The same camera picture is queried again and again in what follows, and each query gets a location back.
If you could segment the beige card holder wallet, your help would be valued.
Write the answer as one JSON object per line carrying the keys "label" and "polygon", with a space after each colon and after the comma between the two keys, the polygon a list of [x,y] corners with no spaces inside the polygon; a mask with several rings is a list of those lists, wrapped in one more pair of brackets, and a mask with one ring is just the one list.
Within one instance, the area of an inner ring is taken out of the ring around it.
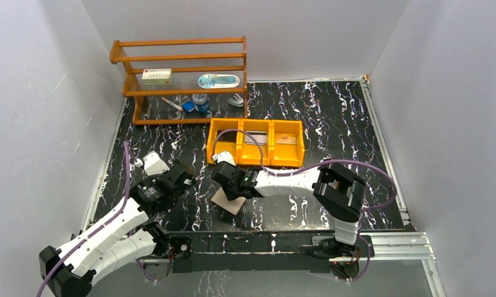
{"label": "beige card holder wallet", "polygon": [[219,190],[213,195],[211,201],[217,206],[221,207],[223,210],[231,213],[232,215],[237,215],[244,203],[246,202],[245,197],[238,197],[234,200],[228,200],[226,193],[223,188],[219,188]]}

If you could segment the silver credit card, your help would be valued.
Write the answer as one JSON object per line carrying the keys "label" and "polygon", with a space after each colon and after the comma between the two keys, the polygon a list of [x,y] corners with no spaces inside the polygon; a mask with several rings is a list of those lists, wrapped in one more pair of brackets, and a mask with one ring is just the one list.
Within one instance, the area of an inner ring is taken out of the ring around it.
{"label": "silver credit card", "polygon": [[268,135],[267,132],[263,131],[247,131],[248,135],[245,135],[244,142],[248,145],[259,144],[261,146],[267,145]]}

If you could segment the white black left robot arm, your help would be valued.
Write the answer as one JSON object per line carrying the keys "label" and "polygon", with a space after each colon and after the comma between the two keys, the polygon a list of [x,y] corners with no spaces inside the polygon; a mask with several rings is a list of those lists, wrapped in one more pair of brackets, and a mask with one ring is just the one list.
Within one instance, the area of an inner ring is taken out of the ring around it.
{"label": "white black left robot arm", "polygon": [[126,181],[124,197],[103,218],[59,247],[39,253],[43,279],[38,294],[87,296],[102,278],[146,256],[172,253],[171,235],[152,218],[172,209],[194,183],[193,171],[175,160],[166,164],[156,152],[136,158],[146,177]]}

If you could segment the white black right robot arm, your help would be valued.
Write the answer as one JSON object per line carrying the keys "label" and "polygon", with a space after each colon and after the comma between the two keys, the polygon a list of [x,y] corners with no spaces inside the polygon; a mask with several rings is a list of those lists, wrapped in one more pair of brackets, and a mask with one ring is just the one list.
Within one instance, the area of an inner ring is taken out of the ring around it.
{"label": "white black right robot arm", "polygon": [[317,199],[335,219],[334,247],[342,256],[350,256],[359,247],[358,225],[366,184],[351,170],[337,163],[300,170],[243,170],[233,156],[221,152],[212,156],[215,167],[212,180],[221,188],[212,202],[237,215],[247,199],[274,196],[309,196]]}

